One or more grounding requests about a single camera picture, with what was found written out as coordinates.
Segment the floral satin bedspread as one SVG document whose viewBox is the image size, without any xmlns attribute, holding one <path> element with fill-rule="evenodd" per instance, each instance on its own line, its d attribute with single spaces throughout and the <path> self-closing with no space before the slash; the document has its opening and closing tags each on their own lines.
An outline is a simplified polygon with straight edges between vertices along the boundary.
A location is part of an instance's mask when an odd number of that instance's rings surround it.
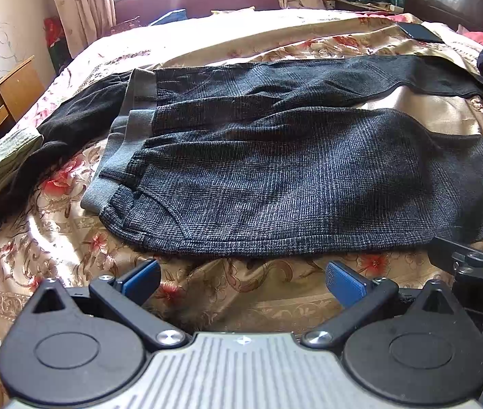
<svg viewBox="0 0 483 409">
<path fill-rule="evenodd" d="M 431 30 L 442 38 L 439 45 L 411 40 L 390 18 L 310 9 L 241 9 L 137 28 L 98 40 L 78 55 L 18 128 L 39 125 L 93 82 L 135 67 L 416 54 L 476 68 L 479 43 L 440 23 Z M 45 278 L 79 286 L 101 273 L 128 271 L 144 258 L 80 208 L 104 147 L 94 142 L 51 173 L 25 209 L 0 228 L 0 343 Z M 163 283 L 150 305 L 188 331 L 303 332 L 339 311 L 323 283 L 325 264 L 163 258 Z"/>
</svg>

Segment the wooden bedside desk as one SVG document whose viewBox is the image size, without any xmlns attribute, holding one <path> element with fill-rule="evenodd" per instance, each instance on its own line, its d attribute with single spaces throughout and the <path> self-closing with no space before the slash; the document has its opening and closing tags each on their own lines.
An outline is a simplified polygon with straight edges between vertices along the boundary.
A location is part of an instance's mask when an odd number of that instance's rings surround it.
<svg viewBox="0 0 483 409">
<path fill-rule="evenodd" d="M 17 124 L 44 93 L 44 85 L 32 61 L 33 56 L 0 78 L 0 137 Z"/>
</svg>

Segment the dark grey checked pants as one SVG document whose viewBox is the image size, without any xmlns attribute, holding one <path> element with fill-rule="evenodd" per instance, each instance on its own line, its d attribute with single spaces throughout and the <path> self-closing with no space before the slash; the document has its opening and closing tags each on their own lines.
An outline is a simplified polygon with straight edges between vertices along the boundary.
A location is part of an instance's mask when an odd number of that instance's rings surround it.
<svg viewBox="0 0 483 409">
<path fill-rule="evenodd" d="M 483 238 L 483 137 L 363 104 L 483 98 L 434 56 L 136 69 L 81 204 L 140 249 L 280 257 Z"/>
</svg>

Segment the left beige curtain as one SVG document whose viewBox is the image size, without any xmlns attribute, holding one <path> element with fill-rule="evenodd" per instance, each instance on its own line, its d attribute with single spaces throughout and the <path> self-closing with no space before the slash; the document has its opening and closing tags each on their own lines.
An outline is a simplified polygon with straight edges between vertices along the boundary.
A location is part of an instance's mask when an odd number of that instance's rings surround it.
<svg viewBox="0 0 483 409">
<path fill-rule="evenodd" d="M 117 24 L 114 0 L 54 0 L 66 35 L 70 55 L 75 58 Z"/>
</svg>

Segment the red pink garment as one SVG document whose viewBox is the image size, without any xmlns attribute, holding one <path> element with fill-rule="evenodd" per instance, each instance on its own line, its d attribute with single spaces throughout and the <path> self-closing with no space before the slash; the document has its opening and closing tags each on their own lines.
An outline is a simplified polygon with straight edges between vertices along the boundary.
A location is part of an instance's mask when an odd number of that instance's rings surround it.
<svg viewBox="0 0 483 409">
<path fill-rule="evenodd" d="M 462 25 L 458 25 L 457 34 L 465 36 L 483 46 L 483 31 L 469 31 Z"/>
</svg>

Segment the blue item on bench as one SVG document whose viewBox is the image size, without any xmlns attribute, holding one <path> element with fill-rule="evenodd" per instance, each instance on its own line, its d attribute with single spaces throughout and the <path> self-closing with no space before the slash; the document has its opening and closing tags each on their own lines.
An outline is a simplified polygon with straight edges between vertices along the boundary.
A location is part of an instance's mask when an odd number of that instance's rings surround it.
<svg viewBox="0 0 483 409">
<path fill-rule="evenodd" d="M 186 20 L 187 18 L 188 17 L 187 17 L 186 9 L 175 9 L 167 12 L 160 18 L 157 18 L 156 20 L 152 21 L 150 23 L 150 26 L 166 25 L 169 23 Z"/>
</svg>

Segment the black folded garment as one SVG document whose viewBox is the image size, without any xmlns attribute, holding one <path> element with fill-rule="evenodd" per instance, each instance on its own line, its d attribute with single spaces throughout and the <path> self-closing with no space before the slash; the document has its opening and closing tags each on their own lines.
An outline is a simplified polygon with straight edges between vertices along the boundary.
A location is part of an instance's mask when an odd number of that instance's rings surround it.
<svg viewBox="0 0 483 409">
<path fill-rule="evenodd" d="M 37 127 L 44 143 L 15 166 L 13 180 L 0 191 L 0 225 L 26 205 L 45 173 L 108 132 L 120 112 L 130 76 L 129 71 L 115 73 L 92 83 Z"/>
</svg>

